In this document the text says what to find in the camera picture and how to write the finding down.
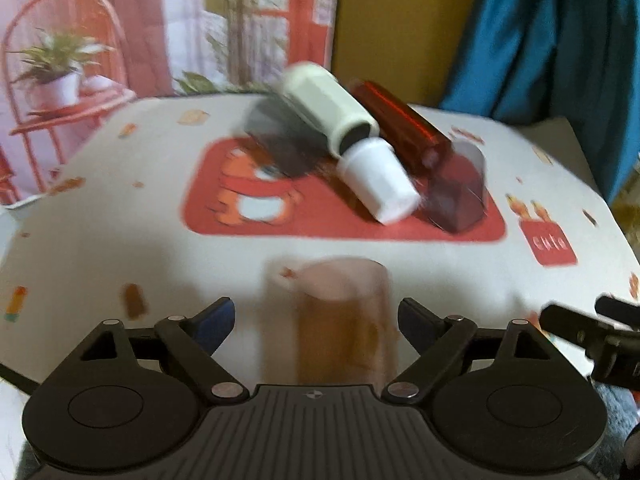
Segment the brown translucent plastic cup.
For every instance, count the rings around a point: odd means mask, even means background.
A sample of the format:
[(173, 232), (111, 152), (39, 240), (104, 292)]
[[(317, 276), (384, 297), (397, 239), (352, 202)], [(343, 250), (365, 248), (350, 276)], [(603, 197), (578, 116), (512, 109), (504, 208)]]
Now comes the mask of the brown translucent plastic cup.
[(396, 375), (399, 334), (390, 274), (377, 261), (269, 261), (260, 329), (264, 382), (365, 384), (379, 392)]

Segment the purple translucent plastic cup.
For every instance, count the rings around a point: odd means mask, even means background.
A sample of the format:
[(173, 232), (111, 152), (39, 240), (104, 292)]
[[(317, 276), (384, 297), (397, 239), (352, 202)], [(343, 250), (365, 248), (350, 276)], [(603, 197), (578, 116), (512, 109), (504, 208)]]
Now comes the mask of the purple translucent plastic cup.
[(454, 141), (450, 155), (427, 182), (423, 211), (429, 222), (450, 234), (483, 221), (485, 157), (475, 144)]

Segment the small white ribbed cup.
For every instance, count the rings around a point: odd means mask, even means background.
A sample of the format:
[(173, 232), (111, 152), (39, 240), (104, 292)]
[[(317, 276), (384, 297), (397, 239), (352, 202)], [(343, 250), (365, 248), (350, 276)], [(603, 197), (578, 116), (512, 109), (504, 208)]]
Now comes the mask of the small white ribbed cup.
[(349, 148), (337, 163), (337, 174), (371, 216), (383, 226), (410, 217), (420, 194), (392, 146), (367, 138)]

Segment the red translucent plastic cup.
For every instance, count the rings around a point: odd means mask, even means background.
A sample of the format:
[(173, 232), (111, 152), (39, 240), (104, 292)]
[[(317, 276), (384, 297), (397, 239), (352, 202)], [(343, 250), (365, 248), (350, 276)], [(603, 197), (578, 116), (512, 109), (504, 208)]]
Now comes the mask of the red translucent plastic cup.
[(451, 153), (451, 141), (407, 103), (373, 81), (349, 87), (370, 113), (408, 173), (424, 178), (434, 174)]

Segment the grey translucent plastic cup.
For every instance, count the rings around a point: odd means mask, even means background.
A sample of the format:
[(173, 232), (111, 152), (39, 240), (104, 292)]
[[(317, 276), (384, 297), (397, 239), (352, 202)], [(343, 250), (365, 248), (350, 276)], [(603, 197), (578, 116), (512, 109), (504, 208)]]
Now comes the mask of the grey translucent plastic cup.
[(255, 103), (244, 131), (270, 155), (278, 173), (291, 179), (311, 174), (329, 156), (326, 137), (278, 96)]

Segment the pale green ribbed cup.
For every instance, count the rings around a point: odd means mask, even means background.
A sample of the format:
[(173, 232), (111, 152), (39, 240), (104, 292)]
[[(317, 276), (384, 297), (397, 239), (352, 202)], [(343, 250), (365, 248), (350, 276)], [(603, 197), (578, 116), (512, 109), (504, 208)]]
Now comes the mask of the pale green ribbed cup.
[(326, 147), (335, 158), (359, 141), (380, 134), (373, 116), (319, 64), (299, 62), (288, 66), (281, 75), (278, 93), (326, 137)]

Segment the pink living room backdrop poster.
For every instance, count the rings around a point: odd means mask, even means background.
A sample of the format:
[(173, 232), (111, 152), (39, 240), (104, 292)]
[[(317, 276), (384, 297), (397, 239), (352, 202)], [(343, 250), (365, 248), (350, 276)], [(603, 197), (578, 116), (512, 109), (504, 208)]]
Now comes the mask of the pink living room backdrop poster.
[(137, 98), (259, 91), (326, 64), (336, 0), (1, 0), (1, 201), (43, 194)]

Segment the white cartoon bear table mat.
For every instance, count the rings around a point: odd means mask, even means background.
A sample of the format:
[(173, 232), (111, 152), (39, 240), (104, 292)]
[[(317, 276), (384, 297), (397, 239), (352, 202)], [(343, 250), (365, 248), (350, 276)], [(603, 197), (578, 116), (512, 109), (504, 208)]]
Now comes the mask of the white cartoon bear table mat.
[(1, 266), (1, 362), (42, 382), (96, 324), (144, 327), (221, 296), (238, 322), (218, 360), (242, 382), (295, 377), (288, 281), (301, 263), (355, 256), (390, 271), (392, 297), (501, 327), (557, 302), (591, 312), (639, 296), (639, 263), (578, 177), (563, 119), (515, 129), (428, 110), (486, 160), (487, 214), (460, 235), (418, 218), (373, 221), (326, 181), (241, 177), (254, 96), (143, 100), (113, 116), (32, 207)]

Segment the teal blue curtain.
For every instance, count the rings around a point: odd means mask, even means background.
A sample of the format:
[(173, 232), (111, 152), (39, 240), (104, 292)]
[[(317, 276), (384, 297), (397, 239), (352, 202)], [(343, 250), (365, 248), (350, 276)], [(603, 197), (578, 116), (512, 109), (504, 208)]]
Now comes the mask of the teal blue curtain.
[(639, 154), (639, 0), (476, 0), (439, 106), (566, 118), (614, 200)]

